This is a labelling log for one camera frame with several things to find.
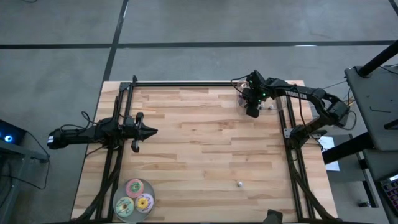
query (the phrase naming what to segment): floor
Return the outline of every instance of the floor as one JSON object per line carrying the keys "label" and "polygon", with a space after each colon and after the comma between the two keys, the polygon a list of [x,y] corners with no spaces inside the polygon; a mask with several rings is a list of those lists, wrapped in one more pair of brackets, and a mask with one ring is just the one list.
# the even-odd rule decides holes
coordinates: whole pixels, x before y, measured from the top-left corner
{"label": "floor", "polygon": [[[45,144],[51,130],[84,124],[81,110],[95,115],[103,80],[130,80],[133,75],[139,80],[229,80],[257,69],[265,77],[325,87],[343,81],[345,68],[363,65],[398,39],[396,4],[0,0],[0,118],[33,132]],[[387,63],[398,63],[398,57]],[[348,86],[328,92],[344,97]],[[363,122],[353,132],[364,132]],[[68,220],[85,149],[50,151],[47,188],[24,186],[11,223]],[[45,166],[33,173],[32,181],[40,185]],[[357,210],[346,195],[354,185],[331,187],[340,218],[385,222],[382,213]]]}

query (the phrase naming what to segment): wooden tabletop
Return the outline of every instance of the wooden tabletop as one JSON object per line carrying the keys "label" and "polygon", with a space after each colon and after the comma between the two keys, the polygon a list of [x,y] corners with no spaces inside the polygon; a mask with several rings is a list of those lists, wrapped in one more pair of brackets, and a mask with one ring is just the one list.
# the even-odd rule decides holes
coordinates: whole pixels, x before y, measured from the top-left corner
{"label": "wooden tabletop", "polygon": [[[104,83],[96,121],[112,115],[119,84]],[[140,142],[140,153],[133,153],[131,141],[125,143],[119,179],[121,185],[142,178],[155,188],[155,209],[146,221],[262,222],[268,209],[282,212],[285,222],[297,221],[277,110],[250,118],[237,108],[233,87],[135,88],[132,102],[131,114],[143,112],[144,124],[159,130]],[[276,107],[272,100],[266,103]],[[310,121],[308,102],[302,103]],[[298,100],[292,99],[292,104],[300,124]],[[98,147],[91,144],[88,152]],[[303,157],[311,190],[336,216],[319,147],[303,147]],[[86,158],[72,218],[82,214],[98,193],[105,158],[105,149]]]}

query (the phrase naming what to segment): electronic device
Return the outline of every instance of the electronic device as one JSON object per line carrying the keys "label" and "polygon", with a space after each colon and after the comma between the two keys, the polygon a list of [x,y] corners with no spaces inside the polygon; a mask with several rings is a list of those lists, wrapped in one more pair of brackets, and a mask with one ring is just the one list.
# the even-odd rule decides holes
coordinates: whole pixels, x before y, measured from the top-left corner
{"label": "electronic device", "polygon": [[[302,147],[309,140],[311,133],[325,125],[343,127],[347,122],[349,106],[324,89],[291,85],[278,78],[267,78],[265,80],[257,70],[246,75],[246,81],[248,87],[242,91],[234,87],[246,100],[246,114],[253,118],[259,116],[259,105],[268,98],[274,100],[279,96],[290,96],[300,100],[308,100],[314,105],[319,117],[306,125],[297,125],[291,130],[288,144],[293,148]],[[326,107],[324,101],[329,101],[330,105]]]}
{"label": "electronic device", "polygon": [[0,120],[0,140],[10,144],[20,146],[24,139],[26,131]]}
{"label": "electronic device", "polygon": [[391,210],[398,216],[398,172],[379,181],[383,197],[388,201]]}
{"label": "electronic device", "polygon": [[126,118],[126,124],[120,125],[118,111],[118,97],[115,99],[113,115],[105,118],[91,127],[63,129],[58,128],[49,134],[47,146],[50,149],[60,149],[70,144],[101,143],[103,147],[110,149],[118,148],[126,139],[133,138],[131,149],[139,152],[138,141],[143,141],[157,133],[157,129],[144,125],[144,114],[137,113],[136,118]]}

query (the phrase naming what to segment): pink donut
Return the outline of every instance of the pink donut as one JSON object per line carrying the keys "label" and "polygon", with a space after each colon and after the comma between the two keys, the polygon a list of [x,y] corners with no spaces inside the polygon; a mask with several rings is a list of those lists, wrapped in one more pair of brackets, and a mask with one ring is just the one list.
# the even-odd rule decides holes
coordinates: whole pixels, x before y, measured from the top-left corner
{"label": "pink donut", "polygon": [[131,198],[140,196],[144,191],[144,184],[139,179],[132,179],[126,184],[126,194]]}

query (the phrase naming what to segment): white paper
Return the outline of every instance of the white paper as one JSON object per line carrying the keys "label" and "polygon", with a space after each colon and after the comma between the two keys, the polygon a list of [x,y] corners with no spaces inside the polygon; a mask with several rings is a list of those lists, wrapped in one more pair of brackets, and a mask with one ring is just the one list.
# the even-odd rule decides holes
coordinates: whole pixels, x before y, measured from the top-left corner
{"label": "white paper", "polygon": [[[322,152],[327,151],[335,146],[335,142],[333,141],[333,137],[322,136],[319,139],[319,143],[323,146]],[[328,171],[340,171],[340,167],[338,166],[338,161],[331,162],[326,165],[326,170]]]}

